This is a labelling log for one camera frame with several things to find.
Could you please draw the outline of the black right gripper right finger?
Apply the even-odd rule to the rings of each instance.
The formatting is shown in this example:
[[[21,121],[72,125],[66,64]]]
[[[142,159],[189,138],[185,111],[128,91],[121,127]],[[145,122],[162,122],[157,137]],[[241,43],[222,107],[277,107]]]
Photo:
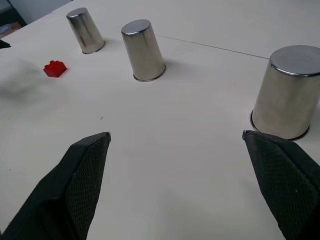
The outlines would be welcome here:
[[[295,142],[242,133],[260,192],[287,240],[320,238],[320,166]]]

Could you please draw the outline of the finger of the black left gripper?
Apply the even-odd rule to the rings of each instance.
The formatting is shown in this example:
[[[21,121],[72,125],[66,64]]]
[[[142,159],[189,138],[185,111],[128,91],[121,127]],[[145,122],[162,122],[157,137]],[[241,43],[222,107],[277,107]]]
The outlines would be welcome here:
[[[0,238],[2,240],[85,240],[103,181],[109,132],[72,144],[36,185]]]

